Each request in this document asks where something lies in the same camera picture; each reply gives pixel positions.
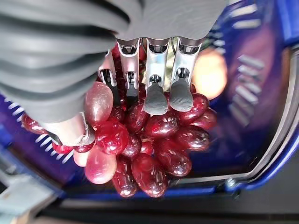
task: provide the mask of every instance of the red grape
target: red grape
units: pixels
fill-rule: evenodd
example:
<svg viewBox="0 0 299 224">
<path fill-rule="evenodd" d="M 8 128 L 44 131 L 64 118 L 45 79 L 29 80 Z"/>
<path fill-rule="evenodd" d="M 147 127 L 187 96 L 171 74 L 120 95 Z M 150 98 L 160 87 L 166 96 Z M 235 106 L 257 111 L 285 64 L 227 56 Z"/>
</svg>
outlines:
<svg viewBox="0 0 299 224">
<path fill-rule="evenodd" d="M 78 153 L 86 153 L 92 149 L 93 145 L 94 145 L 94 142 L 89 145 L 84 145 L 84 146 L 73 146 L 73 149 L 75 151 L 77 151 Z"/>
<path fill-rule="evenodd" d="M 155 156 L 165 170 L 174 176 L 186 176 L 192 168 L 188 154 L 169 139 L 154 142 Z"/>
<path fill-rule="evenodd" d="M 55 152 L 59 154 L 67 154 L 73 151 L 74 147 L 73 146 L 59 146 L 56 145 L 54 142 L 52 142 L 52 146 Z"/>
<path fill-rule="evenodd" d="M 131 197 L 138 189 L 138 185 L 132 175 L 131 161 L 121 155 L 116 158 L 116 161 L 116 172 L 112 178 L 113 185 L 120 196 Z"/>
<path fill-rule="evenodd" d="M 146 97 L 145 84 L 139 83 L 139 99 L 144 100 Z"/>
<path fill-rule="evenodd" d="M 196 93 L 196 88 L 195 88 L 195 85 L 193 83 L 190 83 L 190 92 L 193 94 L 193 93 Z"/>
<path fill-rule="evenodd" d="M 104 122 L 95 133 L 95 143 L 106 154 L 120 154 L 127 147 L 128 140 L 126 127 L 115 120 Z"/>
<path fill-rule="evenodd" d="M 139 136 L 137 136 L 134 133 L 129 134 L 129 142 L 127 144 L 127 147 L 124 151 L 122 151 L 121 154 L 125 155 L 126 157 L 129 157 L 130 159 L 133 159 L 141 150 L 141 139 Z"/>
<path fill-rule="evenodd" d="M 142 139 L 141 153 L 152 155 L 154 153 L 153 142 L 149 139 Z"/>
<path fill-rule="evenodd" d="M 113 106 L 113 94 L 110 88 L 100 82 L 95 82 L 85 97 L 85 117 L 87 122 L 97 128 L 106 121 Z"/>
<path fill-rule="evenodd" d="M 143 102 L 140 101 L 128 109 L 124 123 L 130 132 L 138 133 L 149 117 L 150 115 L 143 109 Z"/>
<path fill-rule="evenodd" d="M 30 131 L 34 134 L 45 134 L 47 133 L 45 129 L 43 129 L 39 123 L 31 117 L 29 117 L 26 113 L 23 113 L 22 115 L 22 125 L 27 131 Z"/>
<path fill-rule="evenodd" d="M 132 161 L 132 174 L 139 187 L 150 197 L 162 196 L 168 186 L 166 174 L 158 161 L 139 153 Z"/>
<path fill-rule="evenodd" d="M 170 99 L 170 93 L 169 92 L 164 92 L 164 96 L 167 99 L 167 105 L 168 105 L 167 111 L 173 110 L 173 108 L 170 106 L 170 100 L 169 100 Z"/>
<path fill-rule="evenodd" d="M 116 156 L 107 155 L 94 145 L 87 158 L 85 175 L 91 183 L 103 184 L 110 181 L 116 171 Z"/>
<path fill-rule="evenodd" d="M 193 107 L 188 112 L 177 112 L 180 124 L 186 125 L 199 118 L 209 106 L 209 100 L 202 94 L 193 94 Z"/>
<path fill-rule="evenodd" d="M 183 148 L 188 148 L 192 151 L 206 151 L 210 144 L 209 134 L 196 126 L 180 127 L 173 139 Z"/>
<path fill-rule="evenodd" d="M 127 94 L 125 89 L 118 89 L 120 96 L 121 107 L 124 111 L 127 110 Z"/>
<path fill-rule="evenodd" d="M 122 109 L 121 106 L 113 106 L 108 120 L 116 119 L 119 122 L 123 122 L 125 116 L 126 116 L 125 111 Z"/>
<path fill-rule="evenodd" d="M 191 125 L 201 127 L 205 130 L 208 130 L 216 125 L 217 117 L 216 111 L 211 108 L 208 108 L 203 115 L 197 118 L 191 123 Z"/>
<path fill-rule="evenodd" d="M 79 167 L 86 167 L 86 163 L 87 163 L 87 158 L 89 155 L 90 151 L 86 152 L 86 153 L 78 153 L 77 151 L 74 151 L 74 161 L 75 163 L 79 166 Z"/>
<path fill-rule="evenodd" d="M 144 127 L 144 134 L 152 138 L 166 138 L 177 132 L 178 119 L 173 111 L 163 115 L 154 115 L 149 118 Z"/>
<path fill-rule="evenodd" d="M 117 58 L 119 58 L 119 60 L 121 60 L 121 53 L 120 51 L 118 50 L 118 44 L 116 44 L 114 46 L 114 48 L 111 49 L 111 53 L 112 53 L 112 57 L 114 59 L 114 61 L 116 61 Z"/>
</svg>

